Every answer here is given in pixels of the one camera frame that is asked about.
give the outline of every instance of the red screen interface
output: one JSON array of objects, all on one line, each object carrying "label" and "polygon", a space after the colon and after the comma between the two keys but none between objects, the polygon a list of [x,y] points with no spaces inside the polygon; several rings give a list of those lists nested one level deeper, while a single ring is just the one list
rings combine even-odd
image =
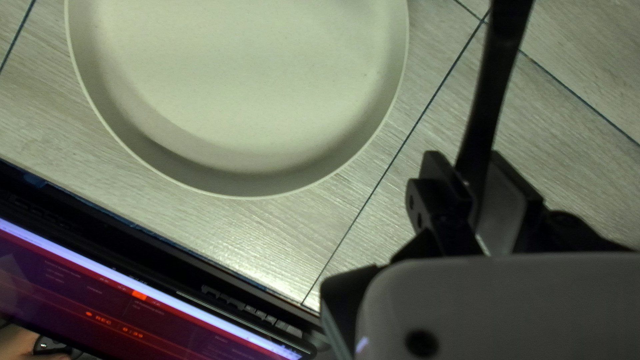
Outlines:
[{"label": "red screen interface", "polygon": [[122,360],[301,358],[2,219],[0,311]]}]

